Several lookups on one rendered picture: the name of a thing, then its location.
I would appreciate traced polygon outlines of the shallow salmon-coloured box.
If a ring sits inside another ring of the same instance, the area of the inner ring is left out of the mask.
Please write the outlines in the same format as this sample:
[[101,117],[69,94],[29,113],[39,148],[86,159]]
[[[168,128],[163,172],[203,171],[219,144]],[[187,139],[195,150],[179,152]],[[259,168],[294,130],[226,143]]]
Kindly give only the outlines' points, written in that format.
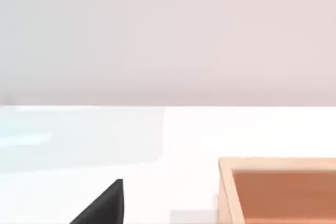
[[221,157],[216,224],[336,224],[336,158]]

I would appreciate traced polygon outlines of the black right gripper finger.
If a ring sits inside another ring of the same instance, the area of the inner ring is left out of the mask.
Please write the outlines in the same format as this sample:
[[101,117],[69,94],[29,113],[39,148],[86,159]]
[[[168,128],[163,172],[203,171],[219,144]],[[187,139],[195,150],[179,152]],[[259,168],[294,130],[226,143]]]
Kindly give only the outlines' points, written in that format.
[[123,224],[123,222],[123,179],[117,179],[69,224]]

